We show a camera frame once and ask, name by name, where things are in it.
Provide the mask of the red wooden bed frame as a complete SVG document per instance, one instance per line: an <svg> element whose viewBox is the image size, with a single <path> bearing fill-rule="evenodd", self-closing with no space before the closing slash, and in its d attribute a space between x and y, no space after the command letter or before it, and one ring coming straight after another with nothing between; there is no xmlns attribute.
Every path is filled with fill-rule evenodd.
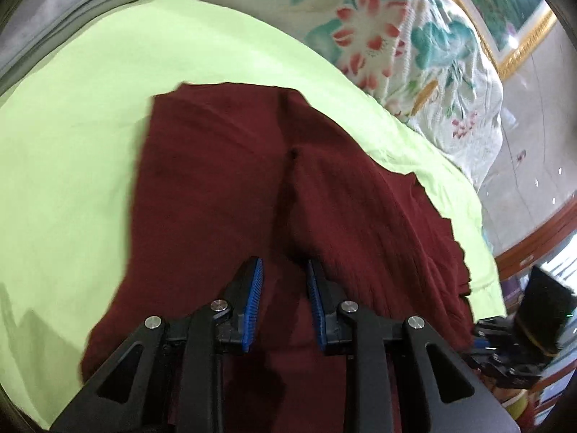
<svg viewBox="0 0 577 433"><path fill-rule="evenodd" d="M500 281L531 266L575 232L576 216L576 193L573 193L543 225L496 257Z"/></svg>

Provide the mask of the light green bed sheet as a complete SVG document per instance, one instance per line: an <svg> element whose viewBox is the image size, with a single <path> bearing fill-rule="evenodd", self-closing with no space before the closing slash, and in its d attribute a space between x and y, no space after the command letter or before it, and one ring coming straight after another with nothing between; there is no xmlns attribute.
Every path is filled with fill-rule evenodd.
<svg viewBox="0 0 577 433"><path fill-rule="evenodd" d="M449 219L476 319L504 315L470 180L289 35L199 0L116 8L1 99L1 382L49 426L80 387L86 339L126 263L128 202L154 95L179 84L294 88L388 170L415 173Z"/></svg>

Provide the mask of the white floral quilt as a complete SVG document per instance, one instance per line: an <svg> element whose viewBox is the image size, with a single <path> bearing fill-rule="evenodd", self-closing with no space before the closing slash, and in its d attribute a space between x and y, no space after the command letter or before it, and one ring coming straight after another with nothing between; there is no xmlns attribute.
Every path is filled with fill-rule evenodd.
<svg viewBox="0 0 577 433"><path fill-rule="evenodd" d="M302 42L441 150L475 186L503 144L503 84L452 0L202 0Z"/></svg>

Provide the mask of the folded grey blanket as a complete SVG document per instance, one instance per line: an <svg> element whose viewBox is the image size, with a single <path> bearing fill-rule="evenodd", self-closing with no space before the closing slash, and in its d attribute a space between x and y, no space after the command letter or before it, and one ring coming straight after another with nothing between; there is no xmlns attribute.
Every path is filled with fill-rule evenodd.
<svg viewBox="0 0 577 433"><path fill-rule="evenodd" d="M87 22L136 0L4 0L1 3L1 91Z"/></svg>

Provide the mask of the gold framed landscape painting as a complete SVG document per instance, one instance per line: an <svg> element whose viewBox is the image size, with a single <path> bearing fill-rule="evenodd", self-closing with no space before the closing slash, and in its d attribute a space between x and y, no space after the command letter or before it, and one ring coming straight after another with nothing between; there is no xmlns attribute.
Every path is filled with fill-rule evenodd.
<svg viewBox="0 0 577 433"><path fill-rule="evenodd" d="M556 24L545 0L453 0L467 14L500 79L510 78Z"/></svg>

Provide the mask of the dark red knit sweater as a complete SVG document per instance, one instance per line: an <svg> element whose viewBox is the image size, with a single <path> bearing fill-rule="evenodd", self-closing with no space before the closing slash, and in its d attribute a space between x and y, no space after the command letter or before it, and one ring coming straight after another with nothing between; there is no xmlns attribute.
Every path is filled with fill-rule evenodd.
<svg viewBox="0 0 577 433"><path fill-rule="evenodd" d="M421 316L454 349L470 346L463 251L414 174L376 164L294 90L183 85L154 100L127 271L82 375L147 316L202 307L251 256L263 293L254 344L226 370L229 432L342 428L345 364L319 349L300 258L377 314Z"/></svg>

